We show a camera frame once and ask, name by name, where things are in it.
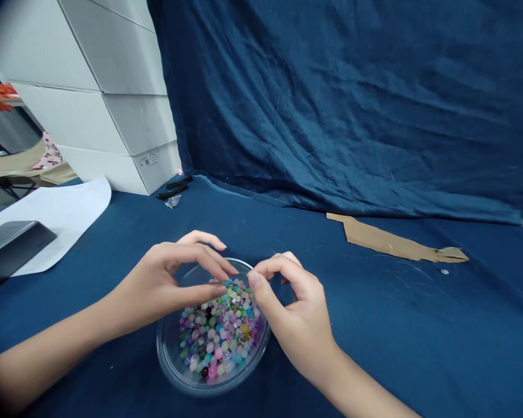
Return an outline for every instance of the right hand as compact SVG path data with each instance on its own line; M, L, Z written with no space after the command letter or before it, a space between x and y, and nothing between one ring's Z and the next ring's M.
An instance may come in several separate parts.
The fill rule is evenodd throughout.
M284 307L269 285L280 272L295 293ZM342 357L331 333L324 287L316 276L304 270L290 252L260 262L248 273L250 287L281 348L294 367L321 388L329 380L331 363Z

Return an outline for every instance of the left hand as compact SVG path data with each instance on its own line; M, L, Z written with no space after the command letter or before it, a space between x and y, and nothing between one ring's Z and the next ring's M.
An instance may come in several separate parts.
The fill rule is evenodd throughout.
M174 275L183 263L197 262L219 281L238 271L217 250L226 246L215 235L192 231L176 243L153 246L102 303L116 322L117 336L131 333L187 306L200 305L225 294L219 283L180 287Z

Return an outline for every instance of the blue fabric backdrop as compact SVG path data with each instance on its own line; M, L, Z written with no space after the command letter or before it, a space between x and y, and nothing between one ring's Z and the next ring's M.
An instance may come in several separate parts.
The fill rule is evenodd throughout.
M149 0L187 172L348 214L520 221L523 0Z

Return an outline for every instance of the hand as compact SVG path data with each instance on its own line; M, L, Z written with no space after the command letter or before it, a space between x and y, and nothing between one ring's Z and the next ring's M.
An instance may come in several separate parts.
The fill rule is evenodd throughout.
M187 306L200 305L225 294L219 283L179 287L174 275L182 263L197 262L219 281L238 271L220 254L219 238L193 231L176 243L153 246L120 284L99 303L116 322L113 332L124 335Z
M287 307L281 305L267 281L276 272L283 276L283 283L291 283L295 293L294 302ZM286 356L305 378L321 388L328 380L329 362L342 357L342 351L331 333L324 287L318 278L287 252L260 262L248 279Z

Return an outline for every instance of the black device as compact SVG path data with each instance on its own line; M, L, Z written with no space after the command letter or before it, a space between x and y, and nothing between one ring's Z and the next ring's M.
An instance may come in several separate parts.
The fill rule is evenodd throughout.
M56 238L37 221L12 221L0 225L0 285Z

